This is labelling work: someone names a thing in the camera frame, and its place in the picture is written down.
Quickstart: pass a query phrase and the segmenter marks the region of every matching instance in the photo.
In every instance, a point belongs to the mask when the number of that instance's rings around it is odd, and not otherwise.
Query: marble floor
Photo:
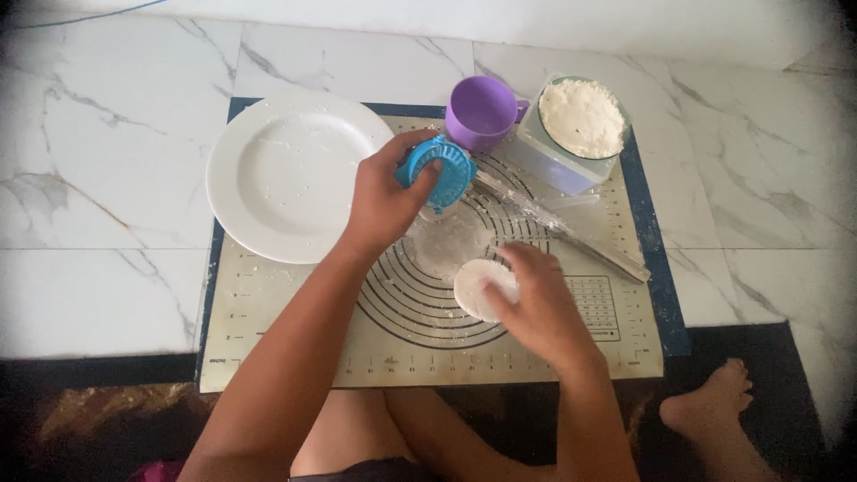
[[[829,441],[854,395],[857,92],[834,76],[118,15],[20,30],[0,65],[0,358],[191,352],[229,98],[300,84],[444,105],[554,71],[632,115],[688,326],[788,319]]]

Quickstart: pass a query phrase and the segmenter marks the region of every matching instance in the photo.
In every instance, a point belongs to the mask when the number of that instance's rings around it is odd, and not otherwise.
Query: blue dumpling mold
[[[464,194],[467,185],[476,176],[476,163],[470,160],[462,148],[447,141],[443,135],[421,142],[393,175],[403,187],[410,187],[423,167],[435,159],[443,162],[443,171],[426,205],[434,209],[435,214],[441,214],[444,208],[451,206]]]

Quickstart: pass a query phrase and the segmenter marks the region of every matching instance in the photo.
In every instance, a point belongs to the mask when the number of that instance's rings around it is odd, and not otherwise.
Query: bowl of flour
[[[584,159],[609,159],[631,136],[631,119],[602,84],[567,76],[550,82],[538,100],[542,126],[568,153]]]

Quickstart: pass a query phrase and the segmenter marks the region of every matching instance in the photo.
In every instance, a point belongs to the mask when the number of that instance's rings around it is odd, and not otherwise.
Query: dark shorts
[[[291,482],[442,482],[426,467],[403,457],[363,461],[342,472],[292,477]]]

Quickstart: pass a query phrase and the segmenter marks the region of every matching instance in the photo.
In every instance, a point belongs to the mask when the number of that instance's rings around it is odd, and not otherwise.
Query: foot
[[[744,362],[730,358],[699,389],[663,401],[661,420],[691,440],[711,431],[740,428],[738,414],[752,401],[745,393],[751,387]]]

